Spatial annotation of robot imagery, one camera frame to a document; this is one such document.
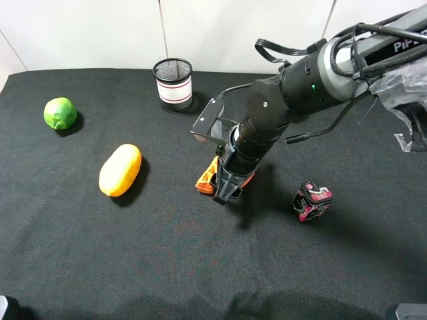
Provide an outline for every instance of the black fabric surface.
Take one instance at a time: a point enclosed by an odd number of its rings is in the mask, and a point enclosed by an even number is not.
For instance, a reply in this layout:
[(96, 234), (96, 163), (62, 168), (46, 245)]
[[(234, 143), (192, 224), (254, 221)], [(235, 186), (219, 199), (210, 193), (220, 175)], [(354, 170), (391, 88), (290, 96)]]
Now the black fabric surface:
[[(222, 207), (194, 184), (216, 146), (189, 134), (210, 97), (265, 75), (194, 73), (194, 107), (160, 107), (151, 71), (10, 76), (0, 94), (0, 294), (21, 319), (383, 319), (427, 303), (427, 154), (401, 152), (403, 122), (373, 98), (329, 135), (279, 140), (240, 199)], [(64, 132), (49, 100), (79, 110)], [(239, 121), (244, 90), (226, 99)], [(323, 129), (341, 107), (284, 136)], [(99, 170), (123, 143), (143, 165), (117, 199)], [(290, 203), (325, 179), (336, 200), (301, 224)]]

